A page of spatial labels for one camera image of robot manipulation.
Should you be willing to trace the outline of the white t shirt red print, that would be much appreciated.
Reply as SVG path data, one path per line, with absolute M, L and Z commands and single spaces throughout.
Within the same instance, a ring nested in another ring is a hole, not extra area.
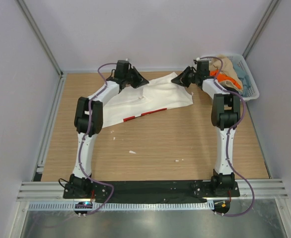
M 103 127 L 123 123 L 129 118 L 145 116 L 159 110 L 186 107 L 193 104 L 193 97 L 184 87 L 172 83 L 177 74 L 152 79 L 148 84 L 134 89 L 123 89 L 103 107 Z

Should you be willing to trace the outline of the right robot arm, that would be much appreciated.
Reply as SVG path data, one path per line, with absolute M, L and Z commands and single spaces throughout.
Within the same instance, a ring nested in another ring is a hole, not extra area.
M 232 168 L 232 153 L 237 123 L 241 119 L 241 98 L 237 90 L 221 86 L 218 81 L 220 70 L 215 74 L 210 73 L 209 60 L 209 57 L 194 60 L 195 67 L 187 67 L 171 82 L 186 88 L 195 84 L 211 97 L 213 103 L 211 122 L 217 132 L 217 160 L 211 180 L 201 182 L 197 186 L 196 195 L 239 197 L 238 184 Z

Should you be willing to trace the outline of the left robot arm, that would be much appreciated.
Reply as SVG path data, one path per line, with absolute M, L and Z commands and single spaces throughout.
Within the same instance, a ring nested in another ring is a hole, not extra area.
M 127 60 L 117 61 L 111 75 L 105 78 L 100 69 L 109 65 L 113 63 L 106 63 L 97 70 L 104 80 L 103 86 L 92 95 L 80 97 L 77 101 L 74 117 L 78 137 L 76 162 L 64 185 L 63 198 L 87 198 L 93 191 L 91 160 L 95 141 L 103 127 L 104 106 L 125 87 L 136 89 L 149 83 Z

